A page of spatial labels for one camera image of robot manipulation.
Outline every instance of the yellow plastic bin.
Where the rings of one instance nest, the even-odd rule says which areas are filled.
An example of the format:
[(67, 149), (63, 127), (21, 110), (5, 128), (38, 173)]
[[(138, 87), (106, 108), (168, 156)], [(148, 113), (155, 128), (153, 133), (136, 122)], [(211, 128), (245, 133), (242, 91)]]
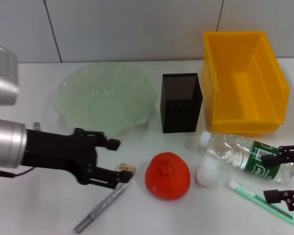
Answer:
[(202, 83), (211, 130), (260, 134), (284, 122), (289, 85), (264, 32), (204, 32)]

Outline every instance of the white ball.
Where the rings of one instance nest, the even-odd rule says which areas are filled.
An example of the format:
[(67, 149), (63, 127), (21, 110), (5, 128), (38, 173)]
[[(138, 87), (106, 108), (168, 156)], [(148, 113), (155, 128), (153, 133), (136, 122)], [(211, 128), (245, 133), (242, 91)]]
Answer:
[(198, 183), (205, 186), (216, 185), (220, 176), (220, 162), (209, 156), (204, 156), (196, 170)]

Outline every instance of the black mesh pen holder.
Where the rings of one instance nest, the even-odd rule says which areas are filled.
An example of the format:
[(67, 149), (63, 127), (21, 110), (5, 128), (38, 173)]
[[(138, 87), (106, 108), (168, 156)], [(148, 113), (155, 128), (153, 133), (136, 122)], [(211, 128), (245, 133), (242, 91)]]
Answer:
[(196, 131), (201, 103), (197, 73), (164, 74), (160, 106), (163, 133)]

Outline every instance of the white table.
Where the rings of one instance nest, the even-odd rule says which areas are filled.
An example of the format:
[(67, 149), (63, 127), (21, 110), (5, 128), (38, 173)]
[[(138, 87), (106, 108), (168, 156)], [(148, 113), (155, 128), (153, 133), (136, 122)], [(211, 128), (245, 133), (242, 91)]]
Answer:
[[(291, 96), (286, 122), (278, 131), (258, 140), (279, 146), (294, 144), (294, 59), (280, 59)], [(0, 118), (25, 123), (38, 121), (47, 132), (65, 134), (68, 130), (52, 109), (57, 86), (76, 69), (88, 63), (20, 64), (21, 92), (14, 107), (0, 107)], [(114, 169), (124, 162), (137, 172), (124, 194), (84, 232), (84, 235), (192, 235), (192, 234), (292, 234), (294, 226), (257, 207), (225, 188), (230, 178), (262, 194), (266, 189), (294, 189), (277, 185), (244, 172), (225, 173), (217, 188), (195, 184), (179, 200), (163, 201), (145, 188), (144, 175), (149, 161), (158, 153), (170, 151), (181, 156), (194, 175), (200, 156), (185, 142), (206, 129), (203, 111), (197, 133), (163, 134), (160, 121), (160, 94), (163, 73), (198, 72), (202, 61), (133, 62), (146, 73), (158, 93), (156, 107), (148, 123), (117, 136), (122, 141), (117, 152), (98, 148), (98, 166)], [(19, 167), (14, 172), (22, 172)], [(35, 169), (15, 179), (0, 178), (0, 235), (67, 235), (110, 189), (82, 186), (68, 172)]]

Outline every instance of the red fruit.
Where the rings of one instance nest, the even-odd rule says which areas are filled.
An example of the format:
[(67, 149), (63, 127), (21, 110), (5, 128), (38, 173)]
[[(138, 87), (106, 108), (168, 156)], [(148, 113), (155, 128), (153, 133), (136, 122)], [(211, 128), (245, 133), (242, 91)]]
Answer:
[(191, 183), (186, 163), (174, 153), (160, 153), (150, 162), (145, 185), (156, 196), (173, 200), (183, 196)]

